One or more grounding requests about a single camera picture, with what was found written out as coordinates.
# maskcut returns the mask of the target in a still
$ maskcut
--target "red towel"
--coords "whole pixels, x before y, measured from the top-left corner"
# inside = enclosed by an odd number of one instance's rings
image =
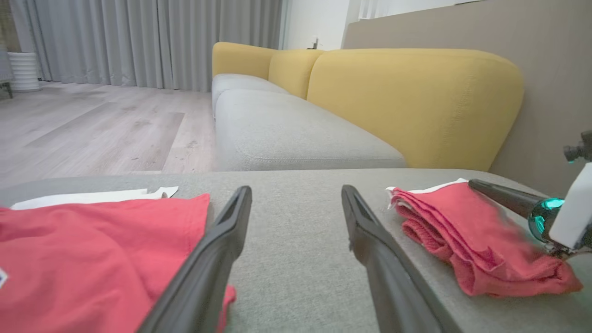
[[[567,262],[534,246],[524,229],[466,182],[422,194],[395,188],[392,195],[391,204],[407,218],[405,234],[450,263],[461,289],[470,296],[518,297],[582,289]]]
[[[134,332],[205,230],[209,194],[0,209],[4,332]],[[235,299],[228,286],[226,307]]]

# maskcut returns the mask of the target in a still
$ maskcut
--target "gray seat cushion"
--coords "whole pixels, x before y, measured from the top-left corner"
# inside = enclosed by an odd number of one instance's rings
[[[592,258],[570,259],[584,284],[568,295],[469,297],[458,287],[452,267],[430,255],[401,230],[403,218],[386,210],[384,188],[427,188],[479,178],[531,191],[485,172],[468,170],[373,169],[263,172],[209,172],[184,175],[130,175],[49,179],[0,192],[0,205],[51,194],[179,186],[178,198],[210,193],[208,222],[237,187],[253,189],[244,250],[229,283],[237,292],[226,332],[378,332],[368,276],[348,250],[340,195],[354,185],[391,232],[433,293],[459,326],[476,333],[580,333],[592,327]],[[526,220],[505,210],[527,230]]]
[[[220,95],[230,89],[251,89],[289,94],[285,89],[257,76],[243,74],[218,74],[212,80],[212,113],[216,118],[216,102]]]
[[[218,99],[221,171],[404,168],[401,153],[302,98],[234,89]]]

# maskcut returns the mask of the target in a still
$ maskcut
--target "laminate floor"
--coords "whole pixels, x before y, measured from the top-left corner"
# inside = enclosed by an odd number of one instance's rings
[[[214,168],[211,94],[51,83],[0,101],[0,188]]]

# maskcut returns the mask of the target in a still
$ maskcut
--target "white label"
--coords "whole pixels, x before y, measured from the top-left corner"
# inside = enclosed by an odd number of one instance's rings
[[[6,280],[8,280],[8,274],[0,268],[0,288],[2,288]]]

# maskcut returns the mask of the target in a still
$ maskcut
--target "teal light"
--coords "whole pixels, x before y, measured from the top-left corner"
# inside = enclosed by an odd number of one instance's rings
[[[563,199],[550,198],[550,199],[543,201],[542,205],[543,205],[544,209],[551,210],[551,209],[559,208],[559,207],[563,206],[564,202],[565,202],[565,200],[563,200]]]
[[[541,215],[535,216],[535,223],[536,223],[536,229],[542,235],[543,232],[545,231],[545,218],[542,217]]]

